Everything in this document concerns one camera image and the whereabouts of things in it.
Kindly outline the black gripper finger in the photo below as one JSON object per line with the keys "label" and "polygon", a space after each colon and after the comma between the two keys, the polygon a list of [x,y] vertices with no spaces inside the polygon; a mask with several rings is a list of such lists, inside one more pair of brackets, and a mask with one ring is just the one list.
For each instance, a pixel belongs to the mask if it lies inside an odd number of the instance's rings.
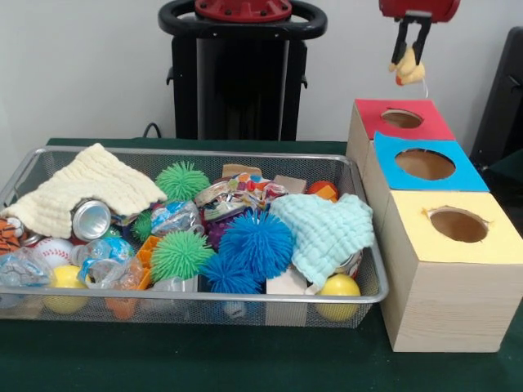
{"label": "black gripper finger", "polygon": [[397,20],[399,23],[398,34],[396,37],[396,43],[391,57],[392,64],[399,64],[400,60],[405,55],[406,51],[406,37],[408,33],[409,22],[405,19]]}
{"label": "black gripper finger", "polygon": [[431,29],[430,20],[419,20],[418,23],[420,24],[420,30],[418,32],[416,41],[413,43],[413,52],[416,65],[421,64],[422,52],[427,40],[427,36]]}

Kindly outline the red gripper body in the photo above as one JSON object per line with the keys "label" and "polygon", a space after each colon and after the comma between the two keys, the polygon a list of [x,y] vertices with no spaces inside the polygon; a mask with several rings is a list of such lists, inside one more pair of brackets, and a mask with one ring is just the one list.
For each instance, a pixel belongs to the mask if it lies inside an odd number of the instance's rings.
{"label": "red gripper body", "polygon": [[395,20],[406,16],[429,18],[432,23],[449,22],[456,14],[460,0],[379,0],[379,10]]}

